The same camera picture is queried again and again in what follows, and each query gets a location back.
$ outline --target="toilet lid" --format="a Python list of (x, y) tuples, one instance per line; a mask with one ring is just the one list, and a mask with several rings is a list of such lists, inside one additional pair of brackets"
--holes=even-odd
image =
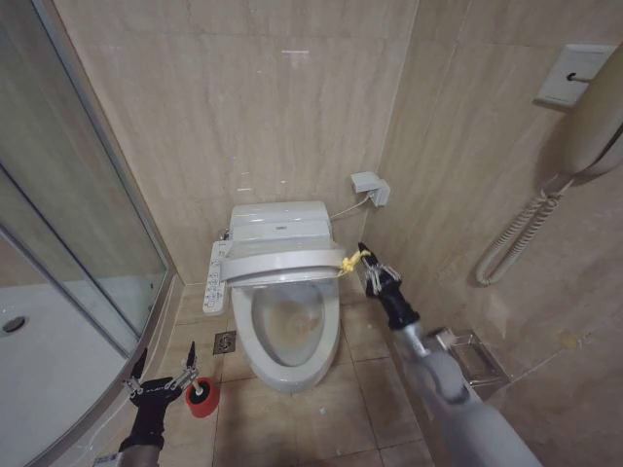
[(234, 242), (221, 261), (221, 280), (232, 287), (333, 278), (344, 249), (330, 238)]

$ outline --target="shower drain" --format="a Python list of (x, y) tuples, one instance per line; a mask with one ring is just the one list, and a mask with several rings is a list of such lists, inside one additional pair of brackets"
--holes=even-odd
[(227, 331), (214, 335), (214, 349), (212, 355), (231, 353), (236, 351), (236, 331)]
[(2, 334), (9, 335), (19, 331), (23, 325), (26, 324), (26, 318), (24, 316), (18, 316), (17, 318), (10, 319), (2, 325)]

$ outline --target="gray robot arm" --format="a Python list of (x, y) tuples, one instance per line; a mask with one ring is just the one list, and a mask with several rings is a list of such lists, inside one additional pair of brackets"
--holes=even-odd
[[(359, 243), (360, 250), (368, 250)], [(420, 316), (400, 293), (400, 275), (374, 254), (362, 258), (366, 294), (378, 298), (387, 314), (404, 374), (439, 422), (454, 465), (460, 467), (538, 467), (541, 463), (508, 421), (483, 403), (446, 351), (452, 333), (423, 337)]]

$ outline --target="marble wall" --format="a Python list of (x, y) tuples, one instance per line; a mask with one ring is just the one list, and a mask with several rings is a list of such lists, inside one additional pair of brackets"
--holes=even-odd
[[(55, 0), (186, 283), (234, 205), (356, 197), (417, 0)], [(335, 223), (347, 249), (365, 212)]]
[(545, 465), (618, 465), (623, 168), (573, 188), (500, 283), (472, 269), (552, 166), (562, 113), (532, 103), (562, 45), (623, 41), (623, 3), (421, 0), (364, 241), (428, 327), (474, 329), (495, 396)]

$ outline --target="coiled phone cord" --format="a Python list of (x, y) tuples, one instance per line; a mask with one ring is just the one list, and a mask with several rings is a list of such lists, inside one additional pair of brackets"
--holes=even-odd
[[(541, 226), (558, 208), (565, 191), (572, 184), (573, 178), (568, 180), (560, 190), (550, 194), (546, 194), (545, 190), (541, 189), (540, 194), (528, 203), (502, 235), (485, 251), (478, 265), (476, 265), (474, 274), (480, 285), (487, 287), (495, 284), (515, 264)], [(486, 274), (495, 257), (513, 238), (516, 239), (506, 254), (497, 263), (497, 266), (489, 274)]]

